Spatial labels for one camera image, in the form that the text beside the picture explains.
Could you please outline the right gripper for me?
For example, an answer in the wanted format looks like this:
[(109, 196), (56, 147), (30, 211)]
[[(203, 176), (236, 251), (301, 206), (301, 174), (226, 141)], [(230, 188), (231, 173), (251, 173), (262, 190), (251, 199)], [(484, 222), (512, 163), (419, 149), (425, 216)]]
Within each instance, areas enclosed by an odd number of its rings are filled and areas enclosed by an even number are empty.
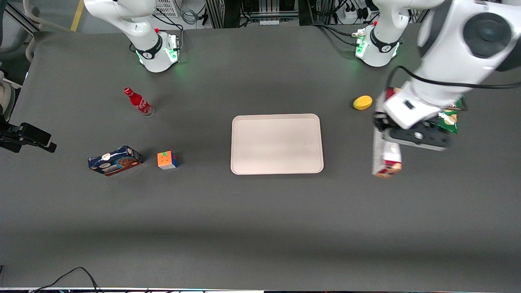
[(30, 145), (50, 153), (54, 153), (57, 148), (57, 145), (50, 141), (51, 135), (34, 125), (23, 122), (19, 126), (19, 136), (17, 131), (17, 126), (6, 122), (4, 115), (0, 116), (1, 148), (13, 153), (19, 153), (21, 145)]

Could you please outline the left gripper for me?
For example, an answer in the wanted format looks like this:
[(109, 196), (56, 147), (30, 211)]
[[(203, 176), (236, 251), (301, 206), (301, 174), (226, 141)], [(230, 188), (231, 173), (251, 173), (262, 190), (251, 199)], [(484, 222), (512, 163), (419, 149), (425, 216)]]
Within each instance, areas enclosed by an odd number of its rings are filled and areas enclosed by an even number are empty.
[(435, 117), (440, 111), (441, 108), (417, 98), (409, 87), (389, 87), (384, 98), (384, 112), (373, 113), (373, 124), (379, 132), (383, 132), (390, 128), (390, 117), (400, 128), (410, 129), (418, 122)]

